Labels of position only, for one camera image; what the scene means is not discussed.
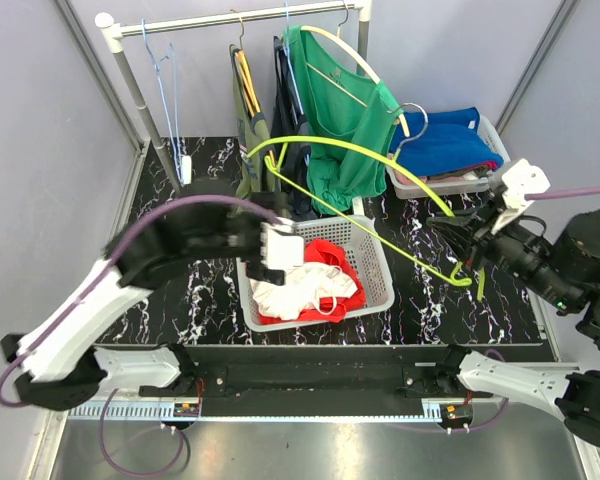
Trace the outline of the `lime green hanger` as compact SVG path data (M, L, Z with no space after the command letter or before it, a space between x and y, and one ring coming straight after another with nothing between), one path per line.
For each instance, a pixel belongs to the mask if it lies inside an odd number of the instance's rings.
M258 145L253 151L251 151L249 153L249 155L253 155L254 153L258 152L261 149L264 149L264 150L271 149L271 150L274 151L274 147L277 144L278 143L276 141L274 141L271 138L269 138L268 140L265 140L263 143L261 143L260 145ZM278 164L278 162L277 162L276 159L275 160L267 160L266 161L267 169L276 177L276 179L280 182L280 184L281 184L282 181L288 182L289 180L280 173L280 168L277 166L277 164ZM376 233L372 232L369 228L363 226L362 223L360 223L357 220L353 219L352 217L344 214L343 212L341 212L340 210L338 210L335 207L331 206L330 204L328 204L328 203L326 203L324 201L322 201L320 204L322 206L326 207L327 211L329 213L336 214L340 218L346 220L351 225L357 227L359 230L365 232L366 234L370 235L374 239L380 241L385 246L389 247L390 249L392 249L395 252L399 253L403 257L405 257L405 258L409 259L410 261L414 262L416 265L422 267L424 270L426 270L430 274L438 277L439 279L445 281L446 283L448 283L448 284L450 284L452 286L455 286L455 287L468 287L468 286L470 286L472 284L472 280L471 279L469 279L469 278L460 278L458 276L458 273L460 272L460 269L462 267L462 265L460 263L456 264L455 267L454 267L454 269L452 270L451 274L448 275L448 276L446 276L443 273L441 273L438 270L436 270L434 267L424 264L423 262L421 262L420 260L418 260L415 257L411 256L407 252L401 250L397 246L395 246L395 245L391 244L390 242L386 241L385 239L381 238ZM289 212L290 212L290 207L288 206L288 201L287 201L286 196L283 195L283 200L281 202L277 203L276 207L269 208L269 209L272 209L272 210L280 213L282 216L286 217L289 214Z

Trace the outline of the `white tank top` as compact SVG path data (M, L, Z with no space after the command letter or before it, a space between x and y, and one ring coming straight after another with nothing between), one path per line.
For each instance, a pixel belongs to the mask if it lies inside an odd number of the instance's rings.
M340 266L308 262L284 274L284 283L274 285L250 280L252 298L263 316L282 321L297 320L305 310L333 314L339 299L352 298L359 287Z

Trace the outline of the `red tank top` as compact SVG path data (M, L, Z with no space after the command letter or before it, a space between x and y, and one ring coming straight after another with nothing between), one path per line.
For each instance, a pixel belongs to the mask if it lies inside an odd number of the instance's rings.
M322 315L317 310L305 310L300 314L300 317L297 320L307 321L311 317L317 317L322 322L337 324L345 319L344 316L347 312L359 309L365 305L366 295L361 281L358 279L355 270L349 265L349 262L346 259L346 254L342 248L332 244L329 241L315 239L309 242L304 250L304 263L308 262L319 262L328 265L340 266L345 273L354 278L358 284L359 291L352 298L339 299L336 310L333 314ZM287 322L277 318L263 316L260 313L259 319L265 325L276 324L278 322Z

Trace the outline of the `light blue wire hanger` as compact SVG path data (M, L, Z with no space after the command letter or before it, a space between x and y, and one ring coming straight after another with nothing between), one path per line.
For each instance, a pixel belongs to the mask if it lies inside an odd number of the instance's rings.
M158 89L160 92L160 98L162 103L162 108L165 115L166 125L168 129L168 139L171 146L171 156L173 159L176 178L179 180L179 183L182 183L183 180L183 161L182 161L182 150L180 146L180 135L179 135L179 120L178 120L178 99L177 99L177 61L175 55L175 49L172 43L168 44L167 52L164 56L158 59L151 48L149 43L149 35L146 28L146 22L144 19L141 20L141 35L144 43L144 47L149 55L152 67L154 69L154 73L156 76L156 81L158 84ZM172 63L172 102L169 102L167 91L165 89L163 76L162 76L162 64L164 62Z

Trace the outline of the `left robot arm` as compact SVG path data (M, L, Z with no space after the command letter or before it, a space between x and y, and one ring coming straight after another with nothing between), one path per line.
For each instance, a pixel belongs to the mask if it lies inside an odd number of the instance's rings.
M248 279L284 289L307 265L305 241L283 217L279 194L235 196L219 179L202 178L134 223L104 247L80 286L28 334L7 334L0 347L0 405L67 411L100 392L148 397L200 393L203 380L182 346L142 350L97 346L129 309L195 261L237 258Z

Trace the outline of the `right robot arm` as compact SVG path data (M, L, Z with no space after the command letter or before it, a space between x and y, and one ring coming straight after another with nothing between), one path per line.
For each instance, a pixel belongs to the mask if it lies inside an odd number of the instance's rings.
M503 201L435 216L438 232L470 271L491 264L552 305L557 314L581 314L579 334L600 351L600 209L572 217L555 242L519 219L496 221ZM600 371L550 374L515 366L459 345L434 368L434 384L446 396L462 390L495 394L534 407L562 421L576 437L600 448Z

